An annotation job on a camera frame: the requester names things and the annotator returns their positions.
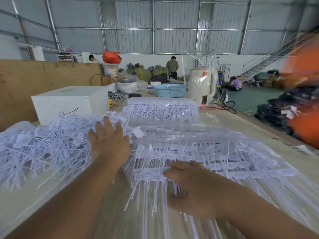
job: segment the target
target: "wooden table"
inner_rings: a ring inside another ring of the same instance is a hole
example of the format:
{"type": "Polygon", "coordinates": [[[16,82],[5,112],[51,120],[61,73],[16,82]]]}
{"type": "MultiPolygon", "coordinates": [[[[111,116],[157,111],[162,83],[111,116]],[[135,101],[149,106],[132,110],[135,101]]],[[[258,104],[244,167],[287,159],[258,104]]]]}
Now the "wooden table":
{"type": "MultiPolygon", "coordinates": [[[[202,120],[205,123],[223,125],[238,132],[248,134],[253,138],[268,141],[267,145],[272,150],[281,155],[287,162],[299,169],[315,183],[319,184],[319,157],[308,155],[297,149],[297,145],[303,144],[301,141],[281,133],[241,112],[234,115],[222,110],[201,111],[201,113],[206,112],[208,115],[216,116],[218,123],[208,116],[204,116],[202,120]]],[[[316,154],[319,154],[317,150],[309,148],[316,154]]],[[[3,238],[15,229],[68,183],[68,181],[55,179],[37,189],[50,175],[51,172],[45,171],[35,179],[28,179],[21,189],[13,192],[9,192],[4,187],[0,188],[0,238],[3,238]]],[[[93,238],[141,238],[142,207],[140,206],[140,209],[137,210],[137,202],[133,200],[130,202],[128,209],[124,211],[131,191],[125,175],[119,172],[115,178],[114,186],[111,187],[105,196],[98,220],[94,223],[93,238]]],[[[171,210],[168,213],[172,238],[194,238],[191,227],[186,226],[188,222],[185,222],[180,214],[171,210]]],[[[154,218],[149,221],[148,238],[164,238],[162,221],[162,213],[159,206],[154,218]]],[[[200,235],[202,236],[200,238],[209,238],[207,236],[207,228],[202,228],[201,230],[200,235]]]]}

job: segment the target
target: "pile of clothes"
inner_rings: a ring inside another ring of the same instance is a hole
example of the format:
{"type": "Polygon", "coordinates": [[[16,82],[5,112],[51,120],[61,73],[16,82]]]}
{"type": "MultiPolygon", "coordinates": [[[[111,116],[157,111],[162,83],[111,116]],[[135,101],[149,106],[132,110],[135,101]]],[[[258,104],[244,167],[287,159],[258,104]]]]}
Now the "pile of clothes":
{"type": "Polygon", "coordinates": [[[293,112],[291,111],[293,108],[307,105],[318,98],[319,86],[297,87],[284,92],[276,99],[268,100],[268,103],[266,104],[258,105],[255,117],[268,125],[274,126],[289,135],[297,137],[288,124],[287,118],[290,118],[288,117],[288,114],[293,112]]]}

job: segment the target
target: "hand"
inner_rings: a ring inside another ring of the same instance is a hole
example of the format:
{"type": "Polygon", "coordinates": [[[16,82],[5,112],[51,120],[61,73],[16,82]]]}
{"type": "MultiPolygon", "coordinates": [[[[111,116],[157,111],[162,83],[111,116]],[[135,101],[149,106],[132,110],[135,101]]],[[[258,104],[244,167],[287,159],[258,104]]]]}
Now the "hand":
{"type": "Polygon", "coordinates": [[[120,123],[116,124],[116,131],[108,117],[104,117],[104,127],[100,122],[95,124],[96,133],[89,130],[91,142],[92,159],[104,159],[114,162],[120,168],[127,161],[130,155],[129,136],[123,135],[123,128],[120,123]]]}
{"type": "Polygon", "coordinates": [[[205,169],[196,161],[171,164],[163,175],[181,185],[184,195],[170,195],[169,207],[201,219],[226,218],[232,212],[237,192],[245,190],[230,179],[205,169]]]}

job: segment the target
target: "person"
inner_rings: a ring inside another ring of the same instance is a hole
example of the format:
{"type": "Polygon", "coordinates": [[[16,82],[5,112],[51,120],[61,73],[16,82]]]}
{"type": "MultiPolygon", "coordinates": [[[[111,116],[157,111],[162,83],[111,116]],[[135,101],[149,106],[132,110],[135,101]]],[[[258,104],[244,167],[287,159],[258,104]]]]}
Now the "person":
{"type": "Polygon", "coordinates": [[[98,63],[99,62],[94,58],[94,56],[92,54],[89,55],[89,60],[92,62],[92,63],[98,63]]]}
{"type": "MultiPolygon", "coordinates": [[[[104,193],[130,154],[129,137],[109,118],[89,131],[92,164],[65,189],[31,215],[6,239],[85,239],[104,193]]],[[[319,239],[319,236],[269,204],[252,190],[211,172],[195,161],[177,161],[163,175],[181,185],[185,196],[170,195],[167,204],[203,220],[226,219],[246,238],[319,239]]]]}
{"type": "Polygon", "coordinates": [[[223,85],[223,88],[229,89],[231,91],[242,90],[241,87],[242,87],[241,81],[238,80],[235,76],[231,78],[230,85],[223,85]]]}
{"type": "Polygon", "coordinates": [[[168,78],[173,78],[177,80],[177,70],[178,70],[178,62],[176,61],[176,57],[172,56],[171,60],[167,62],[166,68],[168,69],[168,78]]]}

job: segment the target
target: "blue plastic basket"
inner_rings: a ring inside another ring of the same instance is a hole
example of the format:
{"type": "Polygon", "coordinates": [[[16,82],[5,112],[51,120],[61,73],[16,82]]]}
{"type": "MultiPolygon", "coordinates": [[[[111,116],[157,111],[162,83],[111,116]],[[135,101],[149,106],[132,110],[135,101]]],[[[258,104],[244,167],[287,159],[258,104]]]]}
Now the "blue plastic basket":
{"type": "Polygon", "coordinates": [[[182,84],[153,85],[155,95],[158,97],[183,97],[186,88],[182,84]]]}

